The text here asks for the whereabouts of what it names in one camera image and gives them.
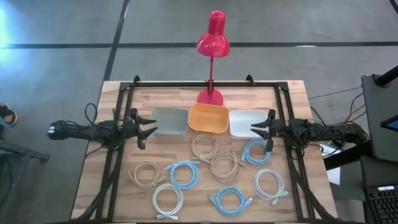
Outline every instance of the blue cable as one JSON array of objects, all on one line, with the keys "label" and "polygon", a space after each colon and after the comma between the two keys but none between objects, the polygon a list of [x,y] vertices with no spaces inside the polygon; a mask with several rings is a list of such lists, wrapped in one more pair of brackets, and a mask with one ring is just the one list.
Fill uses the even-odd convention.
[{"label": "blue cable", "polygon": [[[198,178],[199,178],[199,171],[198,168],[196,167],[195,164],[199,164],[200,162],[197,161],[180,161],[178,163],[174,163],[173,165],[170,165],[168,167],[166,167],[164,170],[165,171],[170,171],[170,181],[171,183],[180,188],[180,189],[190,189],[193,186],[195,186],[195,184],[197,184],[198,182]],[[177,167],[179,166],[187,166],[189,168],[191,168],[192,170],[192,180],[187,183],[187,184],[180,184],[178,183],[175,179],[174,179],[174,171],[176,170]]]},{"label": "blue cable", "polygon": [[266,150],[267,143],[265,141],[261,139],[249,141],[249,143],[246,145],[246,147],[243,150],[241,161],[248,161],[250,164],[254,165],[265,164],[266,162],[268,162],[268,160],[271,158],[270,152],[266,151],[266,155],[264,156],[263,160],[253,159],[250,156],[250,149],[252,148],[253,145],[256,144],[264,146],[264,151]]},{"label": "blue cable", "polygon": [[[221,201],[223,199],[224,194],[227,192],[233,192],[236,195],[238,195],[238,197],[241,201],[241,204],[238,208],[236,208],[234,210],[227,210],[222,206]],[[223,189],[218,191],[216,200],[214,200],[213,197],[210,197],[210,200],[211,200],[211,202],[213,202],[213,204],[216,206],[217,210],[221,214],[226,215],[226,216],[236,216],[236,215],[239,215],[240,213],[242,213],[244,208],[246,208],[246,206],[250,205],[252,198],[249,197],[247,200],[245,200],[244,195],[241,190],[237,189],[236,187],[224,187]]]}]

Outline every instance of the gray floor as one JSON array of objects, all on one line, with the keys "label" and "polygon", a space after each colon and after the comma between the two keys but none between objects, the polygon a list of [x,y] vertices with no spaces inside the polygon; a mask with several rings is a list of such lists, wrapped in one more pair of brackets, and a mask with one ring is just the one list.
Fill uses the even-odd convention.
[{"label": "gray floor", "polygon": [[[0,0],[0,45],[111,43],[123,0]],[[398,15],[388,0],[132,0],[122,43],[196,42],[214,9],[227,15],[234,42],[397,41]],[[68,220],[86,141],[51,141],[49,124],[85,124],[87,103],[98,101],[110,49],[0,49],[0,101],[19,114],[6,139],[40,152],[32,161],[8,223]],[[309,97],[360,86],[360,76],[397,65],[398,47],[232,48],[217,59],[215,78],[305,80]],[[111,80],[204,80],[208,59],[195,49],[119,49]],[[310,100],[328,123],[345,119],[361,90]],[[367,126],[366,118],[358,120]],[[339,216],[363,220],[362,205],[336,197]]]}]

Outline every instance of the beige cable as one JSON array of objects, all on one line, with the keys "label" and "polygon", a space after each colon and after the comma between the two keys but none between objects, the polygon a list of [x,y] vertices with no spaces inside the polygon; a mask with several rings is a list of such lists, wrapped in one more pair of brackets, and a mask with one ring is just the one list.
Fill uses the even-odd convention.
[{"label": "beige cable", "polygon": [[[227,174],[219,174],[216,169],[215,169],[215,164],[222,159],[227,159],[233,162],[233,167],[231,171],[229,171]],[[242,162],[238,161],[238,158],[236,157],[234,152],[228,152],[228,151],[220,151],[218,152],[211,160],[210,162],[210,171],[211,174],[213,174],[213,177],[221,184],[232,184],[238,179],[239,176],[239,165],[246,167],[245,164]]]},{"label": "beige cable", "polygon": [[[201,139],[201,138],[208,138],[208,139],[210,139],[211,141],[213,141],[213,150],[212,150],[209,154],[207,154],[207,155],[205,155],[205,156],[200,155],[200,154],[196,151],[196,149],[195,149],[195,144],[196,144],[197,140],[199,140],[199,139]],[[199,159],[199,160],[201,160],[201,161],[205,161],[205,162],[210,163],[210,159],[213,158],[213,157],[216,155],[216,153],[217,153],[217,150],[218,150],[218,142],[217,142],[217,140],[216,140],[213,136],[211,136],[210,134],[197,134],[196,136],[194,136],[194,137],[192,138],[192,141],[191,141],[191,150],[192,150],[192,153],[195,155],[195,157],[193,157],[192,159]]]},{"label": "beige cable", "polygon": [[[144,165],[151,165],[155,168],[155,179],[149,183],[149,184],[143,184],[141,182],[139,182],[138,178],[137,178],[137,173],[138,170],[144,166]],[[134,175],[131,175],[131,173],[128,171],[127,172],[130,176],[130,179],[140,188],[142,189],[149,189],[152,187],[155,187],[159,182],[163,181],[166,179],[166,175],[162,175],[160,177],[160,170],[159,170],[159,166],[153,162],[153,161],[142,161],[140,163],[138,163],[138,165],[136,166],[136,168],[134,169]]]}]

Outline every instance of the lamp base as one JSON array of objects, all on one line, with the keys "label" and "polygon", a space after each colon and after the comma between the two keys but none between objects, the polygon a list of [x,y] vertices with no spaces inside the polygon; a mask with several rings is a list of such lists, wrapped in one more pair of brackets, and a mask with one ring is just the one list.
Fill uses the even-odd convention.
[{"label": "lamp base", "polygon": [[213,94],[211,95],[210,99],[207,90],[202,90],[198,95],[198,103],[222,106],[224,103],[224,98],[220,91],[213,90]]}]

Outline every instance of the lamp shade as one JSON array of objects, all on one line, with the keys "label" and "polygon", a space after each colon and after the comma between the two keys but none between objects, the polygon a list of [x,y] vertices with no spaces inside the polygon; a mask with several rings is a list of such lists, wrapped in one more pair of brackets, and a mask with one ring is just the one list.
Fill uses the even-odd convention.
[{"label": "lamp shade", "polygon": [[211,12],[209,26],[197,43],[197,51],[209,57],[224,57],[229,54],[229,42],[224,35],[225,14],[221,10]]}]

